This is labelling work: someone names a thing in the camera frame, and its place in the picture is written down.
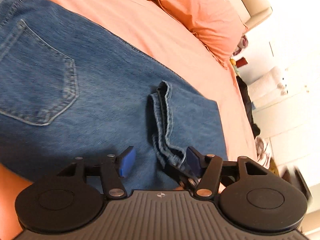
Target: jeans waistband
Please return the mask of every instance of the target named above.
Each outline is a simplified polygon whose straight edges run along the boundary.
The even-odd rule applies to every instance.
[[[0,27],[6,25],[24,0],[0,0]]]

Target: blue denim jeans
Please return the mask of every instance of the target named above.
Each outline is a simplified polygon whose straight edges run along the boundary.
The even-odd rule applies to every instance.
[[[31,181],[130,145],[129,191],[176,187],[159,163],[182,166],[187,146],[227,159],[216,102],[51,1],[0,0],[0,77],[0,162]]]

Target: ribbed surface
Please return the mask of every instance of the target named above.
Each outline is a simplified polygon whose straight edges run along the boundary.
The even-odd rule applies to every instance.
[[[16,240],[306,240],[298,231],[258,236],[226,222],[213,203],[198,201],[186,191],[134,191],[110,202],[90,225],[64,235],[25,231]]]

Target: pocket stitching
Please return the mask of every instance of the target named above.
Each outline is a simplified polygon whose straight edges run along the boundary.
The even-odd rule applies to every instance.
[[[0,48],[5,47],[4,52],[0,53],[0,61],[10,51],[10,48],[15,44],[15,42],[21,36],[21,34],[25,32],[31,38],[36,39],[37,43],[41,47],[53,52],[53,56],[59,57],[62,60],[62,62],[64,62],[65,70],[63,79],[63,95],[61,98],[59,98],[58,105],[50,106],[49,109],[40,109],[39,114],[37,116],[32,117],[33,119],[36,119],[36,122],[30,122],[28,120],[28,116],[23,118],[23,114],[18,115],[18,113],[14,109],[10,109],[9,112],[0,109],[0,113],[30,125],[46,126],[49,125],[57,116],[66,111],[79,97],[75,61],[72,58],[68,57],[67,55],[50,46],[43,39],[41,39],[33,30],[29,28],[29,26],[24,22],[24,20],[20,20],[15,26],[15,28],[18,29],[13,30],[9,37],[6,39],[6,41],[4,41],[2,45],[0,45]]]

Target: pink bed sheet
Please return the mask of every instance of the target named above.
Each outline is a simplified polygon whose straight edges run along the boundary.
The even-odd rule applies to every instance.
[[[232,66],[226,70],[182,24],[147,0],[51,0],[110,30],[218,103],[229,160],[257,160]]]

